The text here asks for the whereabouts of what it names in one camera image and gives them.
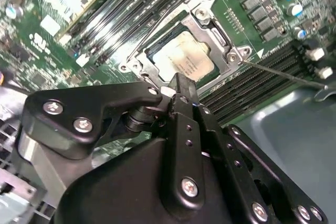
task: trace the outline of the green circuit board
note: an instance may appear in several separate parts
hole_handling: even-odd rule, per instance
[[[78,36],[65,37],[69,33],[76,34],[78,24],[84,23],[105,1],[0,0],[0,68],[9,70],[14,80],[30,91],[137,81],[132,72],[120,72],[118,65],[167,7],[157,11],[127,43],[110,46],[104,61],[99,61],[101,56],[98,55],[84,65],[79,64],[73,50]],[[298,16],[288,15],[288,8],[294,4],[302,6]],[[254,13],[259,8],[263,13]],[[212,11],[235,46],[251,46],[252,61],[267,58],[298,39],[297,27],[304,30],[305,38],[317,38],[329,56],[335,53],[333,0],[215,0]],[[132,25],[134,23],[128,22],[121,30],[124,33]],[[241,67],[202,97],[244,70],[245,67]]]

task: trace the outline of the motherboard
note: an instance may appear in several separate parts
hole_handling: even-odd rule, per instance
[[[0,70],[29,91],[197,83],[224,125],[332,75],[335,0],[0,0]]]

